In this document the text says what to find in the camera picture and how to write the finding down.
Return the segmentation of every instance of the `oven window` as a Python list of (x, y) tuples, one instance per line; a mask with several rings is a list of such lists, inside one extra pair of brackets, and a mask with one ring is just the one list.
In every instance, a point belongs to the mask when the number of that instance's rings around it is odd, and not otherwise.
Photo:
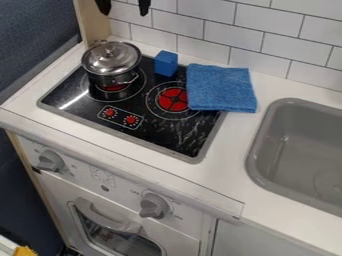
[(141, 235), (119, 233), (100, 226), (76, 209), (88, 239), (108, 252), (124, 256), (162, 256), (160, 247)]

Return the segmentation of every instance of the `gray sink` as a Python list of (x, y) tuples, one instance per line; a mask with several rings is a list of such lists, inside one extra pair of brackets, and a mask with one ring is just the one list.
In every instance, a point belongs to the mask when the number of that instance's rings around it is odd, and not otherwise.
[(299, 99), (272, 103), (246, 169), (261, 187), (342, 217), (342, 111)]

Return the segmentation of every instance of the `countertop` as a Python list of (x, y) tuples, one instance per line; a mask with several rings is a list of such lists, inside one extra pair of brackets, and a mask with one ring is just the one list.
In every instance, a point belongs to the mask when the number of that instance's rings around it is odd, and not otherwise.
[[(161, 50), (133, 43), (145, 55), (155, 56)], [(258, 226), (326, 255), (342, 255), (341, 218), (264, 190), (244, 167), (270, 103), (294, 97), (342, 109), (342, 93), (252, 72), (257, 113), (226, 115), (204, 160), (189, 164), (37, 107), (42, 95), (79, 66), (83, 52), (82, 44), (75, 46), (5, 102), (0, 125), (218, 218)], [(179, 62), (224, 66), (183, 54)]]

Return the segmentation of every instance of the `black stovetop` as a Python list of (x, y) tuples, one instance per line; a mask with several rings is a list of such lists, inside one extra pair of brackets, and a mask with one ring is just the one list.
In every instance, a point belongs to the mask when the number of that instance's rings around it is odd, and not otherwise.
[(80, 67), (38, 105), (153, 150), (197, 162), (212, 140), (220, 112), (188, 109), (185, 74), (182, 66), (171, 78), (155, 74), (153, 59), (143, 57), (139, 78), (108, 92), (90, 86)]

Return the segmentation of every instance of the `gray wall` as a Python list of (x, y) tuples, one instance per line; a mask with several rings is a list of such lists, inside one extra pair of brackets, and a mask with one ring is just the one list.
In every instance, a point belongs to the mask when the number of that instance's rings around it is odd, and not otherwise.
[[(0, 101), (77, 43), (71, 0), (0, 1)], [(0, 232), (28, 241), (40, 256), (62, 246), (48, 212), (0, 130)]]

